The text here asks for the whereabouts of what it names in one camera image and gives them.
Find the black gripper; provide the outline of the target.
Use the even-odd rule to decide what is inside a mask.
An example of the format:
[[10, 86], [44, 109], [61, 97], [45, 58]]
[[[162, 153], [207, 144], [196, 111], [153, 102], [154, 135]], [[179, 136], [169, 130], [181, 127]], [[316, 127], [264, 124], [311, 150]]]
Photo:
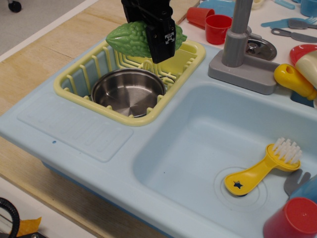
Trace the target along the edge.
[[169, 0], [122, 0], [128, 23], [147, 23], [148, 46], [154, 63], [163, 62], [175, 54], [176, 27]]

